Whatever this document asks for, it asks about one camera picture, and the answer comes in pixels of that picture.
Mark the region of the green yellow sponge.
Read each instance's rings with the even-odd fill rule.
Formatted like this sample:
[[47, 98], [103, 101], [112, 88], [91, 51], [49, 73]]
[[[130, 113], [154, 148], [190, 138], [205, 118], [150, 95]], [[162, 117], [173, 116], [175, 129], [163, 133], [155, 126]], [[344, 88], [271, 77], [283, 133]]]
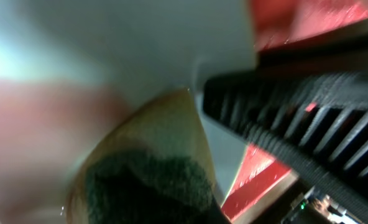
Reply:
[[227, 223], [205, 131], [186, 88], [158, 96], [111, 131], [75, 176], [67, 223]]

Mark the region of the light blue plate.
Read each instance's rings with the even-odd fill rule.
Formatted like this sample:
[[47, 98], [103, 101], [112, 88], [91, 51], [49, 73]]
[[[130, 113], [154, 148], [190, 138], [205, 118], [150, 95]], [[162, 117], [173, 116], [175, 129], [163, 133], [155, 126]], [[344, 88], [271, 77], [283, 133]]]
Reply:
[[0, 223], [63, 223], [97, 143], [160, 93], [257, 63], [246, 1], [0, 0]]

